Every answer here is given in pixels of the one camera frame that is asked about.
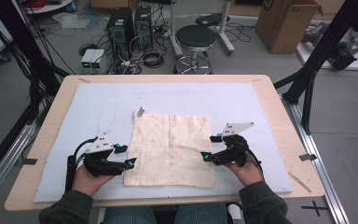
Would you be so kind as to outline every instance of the wooden table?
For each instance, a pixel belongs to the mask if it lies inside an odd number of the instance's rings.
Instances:
[[[53,102],[28,158],[37,159],[36,165],[24,165],[11,190],[5,208],[8,211],[42,209],[51,203],[34,203],[34,196],[42,178],[43,169],[58,130],[66,115],[76,88],[80,83],[252,83],[266,120],[281,153],[283,163],[289,173],[293,192],[280,195],[283,198],[320,197],[324,187],[310,161],[302,161],[298,156],[306,154],[296,130],[284,109],[271,80],[263,75],[213,75],[213,76],[69,76]],[[180,203],[238,202],[238,195],[218,197],[186,197],[164,199],[140,199],[94,202],[94,206],[158,205]]]

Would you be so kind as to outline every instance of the black metal frame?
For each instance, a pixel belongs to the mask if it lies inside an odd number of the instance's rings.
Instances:
[[[66,77],[68,72],[56,66],[53,62],[44,57],[41,49],[34,41],[34,37],[24,23],[18,10],[11,0],[0,0],[0,20],[13,37],[13,42],[18,46],[29,64],[30,99],[31,103],[24,110],[21,117],[12,127],[6,138],[0,145],[0,162],[9,151],[11,145],[18,137],[21,129],[27,122],[35,120],[39,113],[39,104],[45,97],[53,98],[61,86],[55,74]],[[0,35],[6,47],[15,54],[14,47]]]
[[[289,91],[282,95],[283,100],[292,105],[298,104],[298,98],[305,92],[301,124],[307,134],[310,134],[310,107],[316,75],[357,18],[358,0],[346,0],[304,66],[290,77],[274,83],[275,89],[279,89],[293,82]]]

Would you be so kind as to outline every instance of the cardboard box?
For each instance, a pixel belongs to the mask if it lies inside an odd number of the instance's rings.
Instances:
[[[138,5],[138,0],[90,0],[91,7],[97,9],[112,9],[115,7],[130,7],[132,12]]]
[[[324,13],[334,13],[337,14],[339,9],[344,4],[345,0],[315,0],[321,8],[324,10]]]
[[[319,7],[314,0],[265,0],[255,30],[270,53],[294,53]]]

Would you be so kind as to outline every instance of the stool seat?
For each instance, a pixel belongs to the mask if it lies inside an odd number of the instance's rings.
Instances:
[[[190,49],[208,48],[216,41],[216,34],[205,26],[188,25],[176,32],[176,40]]]

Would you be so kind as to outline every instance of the black stool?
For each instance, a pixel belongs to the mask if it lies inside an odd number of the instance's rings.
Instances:
[[[211,64],[203,57],[197,56],[198,51],[210,49],[216,42],[216,34],[211,29],[200,25],[188,25],[176,32],[176,42],[180,47],[190,49],[191,56],[184,56],[176,62],[175,74],[212,73]]]

